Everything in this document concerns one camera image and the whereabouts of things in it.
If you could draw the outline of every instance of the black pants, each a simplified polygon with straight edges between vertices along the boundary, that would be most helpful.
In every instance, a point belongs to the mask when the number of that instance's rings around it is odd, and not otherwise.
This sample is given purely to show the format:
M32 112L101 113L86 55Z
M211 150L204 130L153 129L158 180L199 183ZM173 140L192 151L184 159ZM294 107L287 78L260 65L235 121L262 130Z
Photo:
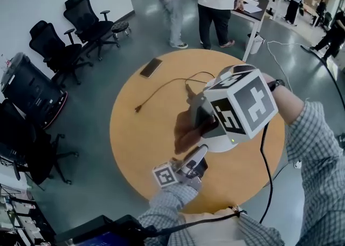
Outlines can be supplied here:
M227 37L227 24L231 17L231 10L219 10L198 4L199 10L199 33L200 40L205 49L211 49L210 26L215 23L219 45L225 45L229 39Z
M299 6L300 4L298 2L291 0L286 11L285 20L293 24L295 22L296 14L297 14L297 10Z
M345 42L345 34L337 28L331 28L326 36L316 45L315 49L320 50L330 43L328 50L325 53L324 59L331 55L335 55L340 46Z

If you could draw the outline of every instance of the black shirt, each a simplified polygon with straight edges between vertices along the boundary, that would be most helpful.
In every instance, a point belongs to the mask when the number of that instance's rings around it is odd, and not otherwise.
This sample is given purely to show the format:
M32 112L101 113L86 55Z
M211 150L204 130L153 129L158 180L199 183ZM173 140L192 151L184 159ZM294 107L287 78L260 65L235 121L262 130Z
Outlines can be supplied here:
M343 25L345 25L345 14L344 14L344 12L338 12L335 15L334 24L333 24L332 28L337 29L337 31L339 32L340 35L345 36L345 30L343 28L341 28L336 21L341 21L341 23Z
M320 2L318 8L316 8L317 13L322 15L325 10L326 10L326 3Z

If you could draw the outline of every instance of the gray pants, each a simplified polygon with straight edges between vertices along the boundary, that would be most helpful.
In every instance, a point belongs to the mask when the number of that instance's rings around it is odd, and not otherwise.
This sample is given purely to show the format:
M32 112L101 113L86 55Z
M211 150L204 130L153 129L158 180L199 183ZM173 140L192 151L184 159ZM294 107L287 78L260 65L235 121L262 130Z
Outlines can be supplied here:
M170 29L170 45L178 46L183 42L180 39L183 14L182 0L160 0L164 7L165 19Z

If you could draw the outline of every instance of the round wooden table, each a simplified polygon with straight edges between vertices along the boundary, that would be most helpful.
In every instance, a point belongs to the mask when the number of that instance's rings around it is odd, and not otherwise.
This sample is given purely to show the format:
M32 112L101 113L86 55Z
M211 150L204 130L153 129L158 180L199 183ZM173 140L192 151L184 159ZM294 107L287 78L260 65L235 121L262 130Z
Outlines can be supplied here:
M113 154L127 181L146 199L159 190L152 169L174 154L174 125L180 112L188 109L184 81L177 80L159 90L140 110L142 104L159 86L174 78L188 78L206 71L217 76L229 65L243 62L227 54L209 50L182 50L158 57L163 63L146 79L137 70L125 83L113 107L110 139ZM195 79L209 81L211 76L198 74ZM200 92L204 84L189 82ZM202 178L203 188L189 203L186 213L213 213L253 197L268 181L260 153L262 131L252 140L224 153L208 153L209 169ZM284 146L284 122L276 115L267 131L265 155L271 172L277 168Z

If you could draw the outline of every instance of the speaker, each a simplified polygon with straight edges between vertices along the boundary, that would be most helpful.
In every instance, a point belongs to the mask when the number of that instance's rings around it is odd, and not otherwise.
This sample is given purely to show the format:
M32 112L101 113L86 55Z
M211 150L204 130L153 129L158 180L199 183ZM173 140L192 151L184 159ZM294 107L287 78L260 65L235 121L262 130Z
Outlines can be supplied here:
M43 129L56 118L67 98L67 92L43 74L28 56L17 53L4 72L1 91L28 119Z

